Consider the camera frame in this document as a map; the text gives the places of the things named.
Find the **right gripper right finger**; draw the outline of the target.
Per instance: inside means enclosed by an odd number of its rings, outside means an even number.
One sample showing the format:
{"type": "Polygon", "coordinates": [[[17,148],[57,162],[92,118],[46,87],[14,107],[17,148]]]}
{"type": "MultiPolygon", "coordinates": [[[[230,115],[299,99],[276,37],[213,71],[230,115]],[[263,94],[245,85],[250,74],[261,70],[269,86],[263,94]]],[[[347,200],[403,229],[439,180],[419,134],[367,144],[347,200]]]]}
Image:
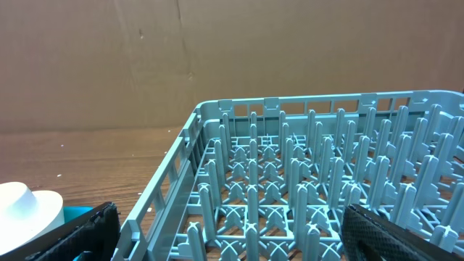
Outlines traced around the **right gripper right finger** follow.
{"type": "Polygon", "coordinates": [[[358,204],[344,208],[341,241],[353,260],[458,261],[463,258],[358,204]]]}

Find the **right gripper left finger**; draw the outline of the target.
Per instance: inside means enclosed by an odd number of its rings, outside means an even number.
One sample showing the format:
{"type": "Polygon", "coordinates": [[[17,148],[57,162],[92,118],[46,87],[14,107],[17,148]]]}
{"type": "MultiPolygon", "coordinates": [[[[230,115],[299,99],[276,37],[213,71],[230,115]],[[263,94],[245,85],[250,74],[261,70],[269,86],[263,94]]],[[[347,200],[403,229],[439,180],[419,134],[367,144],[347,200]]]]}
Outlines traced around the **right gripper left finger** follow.
{"type": "Polygon", "coordinates": [[[117,206],[105,202],[1,255],[2,260],[111,260],[120,239],[117,206]]]}

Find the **white upside-down bowl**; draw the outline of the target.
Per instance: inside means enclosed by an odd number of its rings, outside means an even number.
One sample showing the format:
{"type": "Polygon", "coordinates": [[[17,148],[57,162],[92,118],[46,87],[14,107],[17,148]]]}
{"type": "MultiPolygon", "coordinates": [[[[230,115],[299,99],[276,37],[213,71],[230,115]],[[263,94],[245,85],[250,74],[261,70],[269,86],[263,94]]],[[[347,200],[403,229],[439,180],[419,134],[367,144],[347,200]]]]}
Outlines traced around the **white upside-down bowl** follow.
{"type": "Polygon", "coordinates": [[[32,191],[37,200],[35,212],[25,220],[1,219],[1,254],[63,225],[63,198],[55,191],[32,191]]]}

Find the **white upside-down cup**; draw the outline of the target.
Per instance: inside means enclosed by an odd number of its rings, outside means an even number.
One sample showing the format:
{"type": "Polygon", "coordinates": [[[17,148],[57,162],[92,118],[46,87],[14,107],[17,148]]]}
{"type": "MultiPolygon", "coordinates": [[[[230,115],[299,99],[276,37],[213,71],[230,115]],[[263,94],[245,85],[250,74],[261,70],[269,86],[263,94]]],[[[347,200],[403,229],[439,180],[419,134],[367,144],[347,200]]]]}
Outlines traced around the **white upside-down cup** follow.
{"type": "Polygon", "coordinates": [[[1,184],[1,219],[25,220],[36,209],[37,200],[33,192],[21,182],[1,184]]]}

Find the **teal plastic serving tray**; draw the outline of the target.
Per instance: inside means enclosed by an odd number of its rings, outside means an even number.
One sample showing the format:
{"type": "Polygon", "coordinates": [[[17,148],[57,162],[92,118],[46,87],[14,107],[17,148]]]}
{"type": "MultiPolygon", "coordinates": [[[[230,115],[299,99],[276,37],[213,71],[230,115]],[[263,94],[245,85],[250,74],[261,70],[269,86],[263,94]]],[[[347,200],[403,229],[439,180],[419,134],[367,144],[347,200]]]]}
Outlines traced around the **teal plastic serving tray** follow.
{"type": "MultiPolygon", "coordinates": [[[[88,206],[64,207],[65,222],[69,223],[71,220],[79,218],[90,210],[92,210],[92,207],[88,206]]],[[[84,261],[94,258],[93,250],[91,249],[91,233],[91,227],[89,224],[85,224],[61,240],[63,247],[70,248],[73,260],[84,261]]]]}

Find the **grey plastic dish rack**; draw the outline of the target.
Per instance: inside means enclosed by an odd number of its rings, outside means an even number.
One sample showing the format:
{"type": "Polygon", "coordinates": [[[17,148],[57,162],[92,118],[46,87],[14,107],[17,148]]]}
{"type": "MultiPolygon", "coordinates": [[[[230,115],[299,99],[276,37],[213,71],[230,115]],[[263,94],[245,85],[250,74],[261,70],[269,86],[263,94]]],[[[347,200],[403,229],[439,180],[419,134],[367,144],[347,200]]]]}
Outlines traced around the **grey plastic dish rack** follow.
{"type": "Polygon", "coordinates": [[[463,256],[463,95],[286,96],[196,106],[114,260],[340,260],[359,204],[463,256]]]}

